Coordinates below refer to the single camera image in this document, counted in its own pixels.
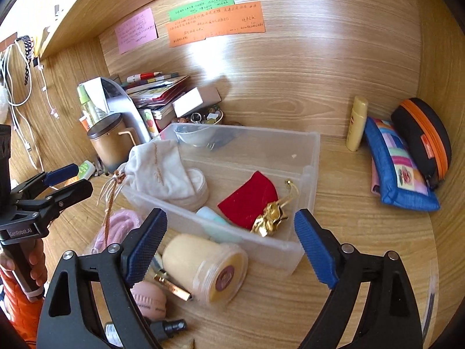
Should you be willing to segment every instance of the metal lid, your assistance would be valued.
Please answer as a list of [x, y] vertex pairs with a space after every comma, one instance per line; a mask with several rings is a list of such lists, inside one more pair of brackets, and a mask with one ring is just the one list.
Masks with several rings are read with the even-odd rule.
[[111, 129], [118, 126], [122, 120], [123, 116], [121, 113], [108, 115], [104, 119], [99, 120], [96, 124], [94, 124], [87, 132], [87, 136], [89, 139], [99, 138], [100, 136], [108, 133]]

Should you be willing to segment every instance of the yellow bottle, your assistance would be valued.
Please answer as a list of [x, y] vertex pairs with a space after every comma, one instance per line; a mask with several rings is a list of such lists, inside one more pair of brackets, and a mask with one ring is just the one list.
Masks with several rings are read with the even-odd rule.
[[360, 147], [367, 113], [368, 100], [364, 97], [356, 96], [353, 102], [352, 114], [350, 115], [349, 132], [347, 133], [346, 140], [346, 147], [353, 152]]

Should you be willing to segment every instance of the white box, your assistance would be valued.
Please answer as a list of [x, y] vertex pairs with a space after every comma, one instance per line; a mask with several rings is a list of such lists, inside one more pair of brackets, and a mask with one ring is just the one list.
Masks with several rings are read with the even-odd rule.
[[221, 102], [221, 97], [216, 88], [213, 86], [203, 86], [194, 88], [179, 97], [173, 102], [173, 108], [176, 116], [179, 118], [218, 102]]
[[237, 243], [250, 260], [291, 274], [304, 253], [294, 231], [294, 214], [301, 208], [313, 212], [315, 203], [319, 133], [172, 123], [159, 138], [176, 140], [184, 166], [198, 168], [204, 173], [210, 191], [205, 206], [220, 216], [218, 203], [243, 185], [255, 171], [273, 182], [279, 197], [287, 195], [285, 180], [291, 179], [299, 188], [299, 196], [284, 207], [289, 218], [280, 224], [273, 237], [261, 237], [235, 225], [220, 225], [125, 186], [122, 192], [134, 210], [146, 218], [154, 207], [159, 207], [167, 214], [168, 228], [216, 242]]

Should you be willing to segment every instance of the orange zipper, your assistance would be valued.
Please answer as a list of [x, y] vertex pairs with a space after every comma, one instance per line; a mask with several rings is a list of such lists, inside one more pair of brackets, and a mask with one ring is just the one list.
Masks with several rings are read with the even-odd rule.
[[436, 158], [436, 164], [438, 165], [438, 177], [439, 180], [443, 180], [447, 172], [447, 154], [444, 149], [444, 145], [436, 129], [431, 124], [428, 117], [423, 111], [415, 105], [415, 103], [409, 99], [402, 101], [400, 104], [408, 113], [415, 119], [423, 133], [426, 135], [428, 141], [432, 144], [432, 150], [434, 157]]

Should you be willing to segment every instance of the stack of books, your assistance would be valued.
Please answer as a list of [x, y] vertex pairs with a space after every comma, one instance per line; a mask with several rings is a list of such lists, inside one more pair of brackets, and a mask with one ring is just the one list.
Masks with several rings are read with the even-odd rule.
[[176, 118], [173, 102], [185, 94], [188, 79], [189, 76], [170, 73], [122, 85], [136, 105], [151, 138], [157, 136]]

